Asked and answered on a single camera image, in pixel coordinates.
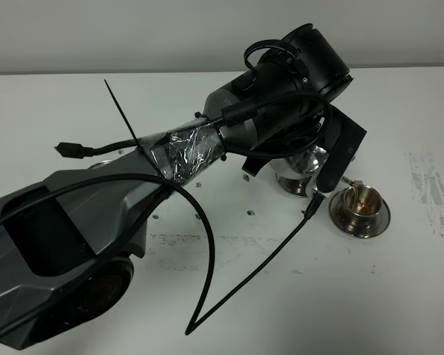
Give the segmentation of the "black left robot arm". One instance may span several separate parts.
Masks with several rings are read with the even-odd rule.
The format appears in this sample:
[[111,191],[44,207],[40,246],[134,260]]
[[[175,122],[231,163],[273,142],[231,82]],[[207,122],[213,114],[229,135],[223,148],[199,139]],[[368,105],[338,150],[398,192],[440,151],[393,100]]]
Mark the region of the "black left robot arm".
[[202,112],[175,129],[94,149],[60,143],[66,158],[126,148],[88,169],[54,172],[0,198],[0,345],[23,350],[89,322],[127,291],[143,257],[147,221],[173,194],[200,216],[209,244],[203,289],[187,326],[194,331],[214,274],[215,239],[186,185],[229,154],[256,175],[273,160],[319,147],[326,159],[312,178],[311,218],[340,182],[365,130],[333,105],[352,82],[349,68],[311,24],[255,42],[244,74],[212,92]]

